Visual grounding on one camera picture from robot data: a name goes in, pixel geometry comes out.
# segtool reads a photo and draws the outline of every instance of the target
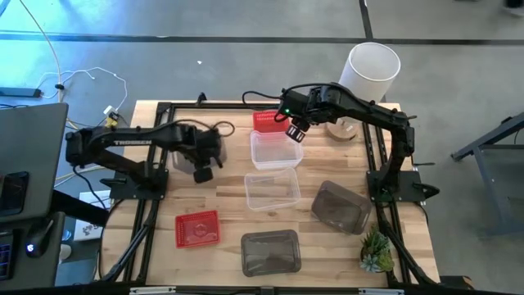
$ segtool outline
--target butcher block tabletop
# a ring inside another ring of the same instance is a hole
[[[132,126],[152,127],[158,101],[137,101]],[[397,103],[383,107],[400,109]],[[147,274],[148,285],[199,286],[278,286],[278,287],[386,287],[385,274],[367,273],[359,267],[361,239],[371,225],[377,223],[373,208],[362,235],[338,232],[311,215],[311,203],[320,184],[331,180],[349,190],[368,197],[365,173],[368,160],[361,126],[358,136],[340,143],[329,138],[325,126],[312,126],[302,142],[304,159],[296,167],[300,201],[290,207],[252,211],[246,204],[244,176],[257,172],[251,161],[250,132],[252,111],[242,109],[177,109],[174,119],[200,120],[208,125],[221,120],[232,122],[236,131],[224,138],[227,160],[224,168],[213,168],[214,178],[195,184],[192,175],[175,170],[168,156],[169,183],[165,199],[160,202],[156,230]],[[230,128],[220,126],[226,134]],[[376,151],[375,133],[371,132]],[[384,131],[386,148],[391,145],[390,133]],[[147,158],[148,147],[126,147],[124,156],[134,161]],[[403,170],[411,170],[406,159]],[[129,245],[137,201],[123,201],[111,214],[102,239],[102,273],[106,274]],[[176,248],[174,220],[176,216],[198,211],[216,210],[219,214],[221,241],[218,244]],[[398,203],[404,244],[426,274],[439,281],[426,218],[421,208],[412,203]],[[301,270],[297,273],[246,277],[242,273],[241,237],[243,234],[293,229],[298,233]],[[138,249],[133,278],[142,258]],[[396,251],[391,245],[396,277],[401,280]]]

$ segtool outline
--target white cylindrical container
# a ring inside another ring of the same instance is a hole
[[[380,102],[399,71],[399,56],[391,48],[361,43],[351,49],[338,83],[357,98]]]

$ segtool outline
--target small potted plant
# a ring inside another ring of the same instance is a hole
[[[381,273],[393,270],[395,263],[391,258],[390,240],[383,235],[377,225],[373,225],[371,230],[362,240],[362,250],[360,250],[360,267],[368,272]]]

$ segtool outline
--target red plastic container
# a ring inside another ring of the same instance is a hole
[[[216,210],[177,216],[174,228],[177,248],[220,242],[219,213]]]
[[[289,120],[275,122],[277,111],[254,111],[253,112],[253,129],[261,133],[285,132],[289,127]]]

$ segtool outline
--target red lid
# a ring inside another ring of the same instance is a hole
[[[177,216],[174,227],[177,248],[220,242],[219,213],[216,210]]]
[[[289,127],[289,120],[275,122],[277,111],[254,111],[253,112],[253,129],[261,132],[285,132]]]

